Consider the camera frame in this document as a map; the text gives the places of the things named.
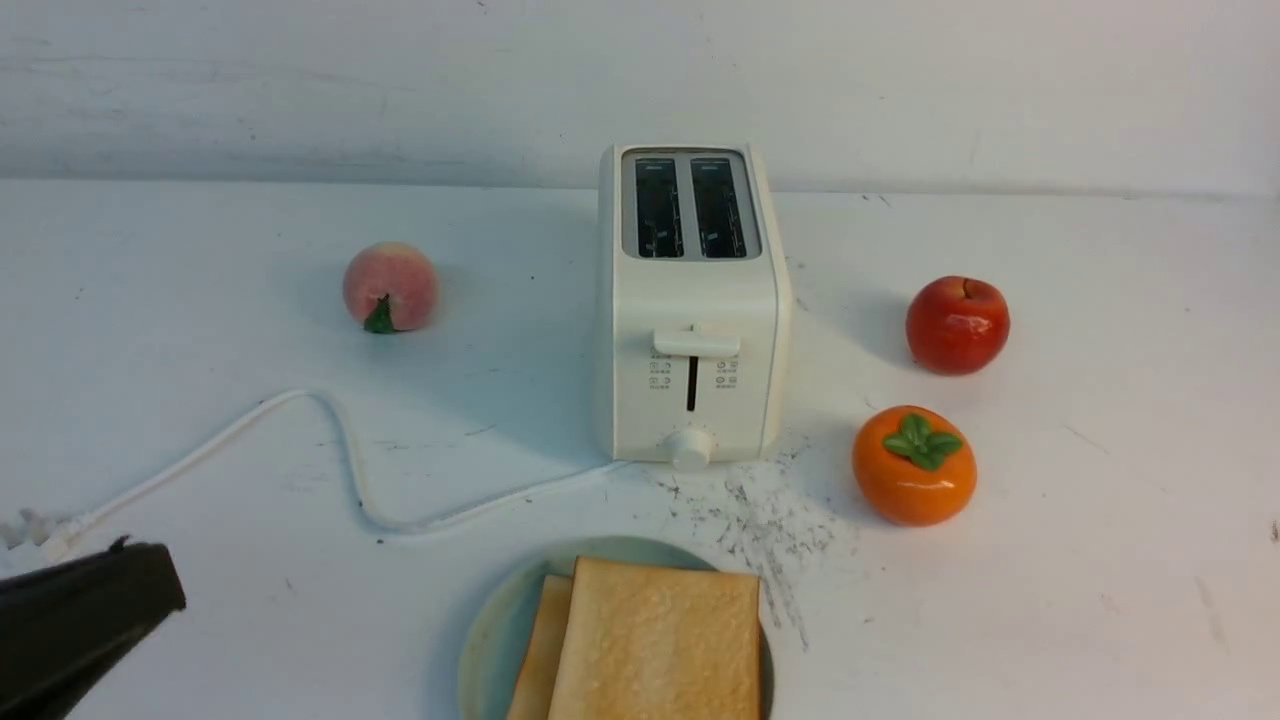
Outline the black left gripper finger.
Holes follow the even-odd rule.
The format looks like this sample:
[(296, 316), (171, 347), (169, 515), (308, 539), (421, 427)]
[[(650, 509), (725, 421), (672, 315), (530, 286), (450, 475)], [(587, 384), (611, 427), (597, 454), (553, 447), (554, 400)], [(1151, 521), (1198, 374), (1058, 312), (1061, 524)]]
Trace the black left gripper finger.
[(3, 580), (1, 716), (65, 719), (138, 643), (187, 607), (170, 550), (109, 548)]

